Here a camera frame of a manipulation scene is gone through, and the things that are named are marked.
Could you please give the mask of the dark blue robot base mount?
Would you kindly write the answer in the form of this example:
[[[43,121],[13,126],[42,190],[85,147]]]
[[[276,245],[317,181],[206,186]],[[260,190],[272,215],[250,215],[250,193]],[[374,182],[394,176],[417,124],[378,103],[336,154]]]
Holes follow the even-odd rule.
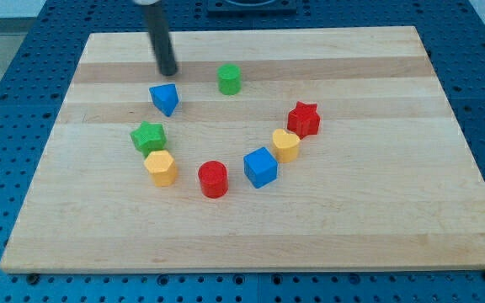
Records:
[[[230,13],[295,13],[296,0],[206,0],[209,15]]]

